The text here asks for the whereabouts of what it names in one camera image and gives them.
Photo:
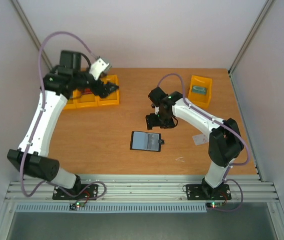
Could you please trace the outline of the card holder with clear sleeves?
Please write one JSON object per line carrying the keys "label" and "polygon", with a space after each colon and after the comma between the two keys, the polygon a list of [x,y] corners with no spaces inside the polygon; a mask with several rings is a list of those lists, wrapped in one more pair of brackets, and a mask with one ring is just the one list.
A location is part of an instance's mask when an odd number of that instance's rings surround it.
{"label": "card holder with clear sleeves", "polygon": [[130,140],[130,150],[161,152],[162,145],[165,144],[160,133],[132,131]]}

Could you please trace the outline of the white card with red pattern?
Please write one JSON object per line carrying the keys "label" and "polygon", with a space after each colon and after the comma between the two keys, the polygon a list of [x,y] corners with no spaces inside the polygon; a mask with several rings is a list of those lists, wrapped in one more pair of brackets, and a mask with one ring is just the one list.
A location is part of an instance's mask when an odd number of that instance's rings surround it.
{"label": "white card with red pattern", "polygon": [[208,143],[208,138],[204,134],[198,134],[192,137],[196,146]]}

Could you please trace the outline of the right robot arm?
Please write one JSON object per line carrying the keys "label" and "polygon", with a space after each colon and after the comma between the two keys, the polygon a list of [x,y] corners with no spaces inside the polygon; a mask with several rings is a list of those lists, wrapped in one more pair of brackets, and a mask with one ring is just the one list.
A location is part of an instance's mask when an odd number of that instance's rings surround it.
{"label": "right robot arm", "polygon": [[146,116],[149,130],[153,127],[172,129],[181,119],[208,138],[211,164],[202,179],[201,192],[207,200],[216,197],[230,167],[244,149],[237,122],[232,118],[223,120],[209,115],[177,91],[166,94],[160,87],[156,87],[149,93],[148,98],[155,109],[155,113]]}

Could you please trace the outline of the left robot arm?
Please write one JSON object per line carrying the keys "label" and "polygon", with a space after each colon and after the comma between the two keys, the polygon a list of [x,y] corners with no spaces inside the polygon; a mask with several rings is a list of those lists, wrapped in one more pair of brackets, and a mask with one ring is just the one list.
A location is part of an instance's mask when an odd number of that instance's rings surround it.
{"label": "left robot arm", "polygon": [[63,50],[60,62],[41,78],[39,103],[31,125],[17,149],[10,149],[8,160],[24,176],[41,179],[58,187],[69,198],[77,199],[85,190],[78,175],[63,169],[58,160],[48,157],[52,134],[59,116],[75,90],[89,89],[104,99],[117,91],[118,85],[103,82],[111,64],[100,56],[81,70],[83,53]]}

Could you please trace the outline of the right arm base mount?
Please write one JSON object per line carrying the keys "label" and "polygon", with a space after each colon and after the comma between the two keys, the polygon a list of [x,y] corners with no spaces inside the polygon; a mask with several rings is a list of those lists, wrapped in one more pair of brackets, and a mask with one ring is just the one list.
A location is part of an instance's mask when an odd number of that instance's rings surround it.
{"label": "right arm base mount", "polygon": [[211,188],[202,184],[186,184],[183,186],[183,191],[189,201],[221,201],[231,200],[229,185],[220,184],[217,188]]}

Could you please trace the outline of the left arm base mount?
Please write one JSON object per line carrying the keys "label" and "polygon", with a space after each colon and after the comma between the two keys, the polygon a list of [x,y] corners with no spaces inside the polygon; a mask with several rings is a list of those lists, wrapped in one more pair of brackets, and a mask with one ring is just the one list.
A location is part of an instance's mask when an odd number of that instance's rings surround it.
{"label": "left arm base mount", "polygon": [[97,184],[92,184],[85,188],[86,186],[87,184],[80,184],[77,190],[66,188],[60,189],[56,187],[53,191],[52,199],[56,201],[80,199],[96,200],[99,193],[99,186]]}

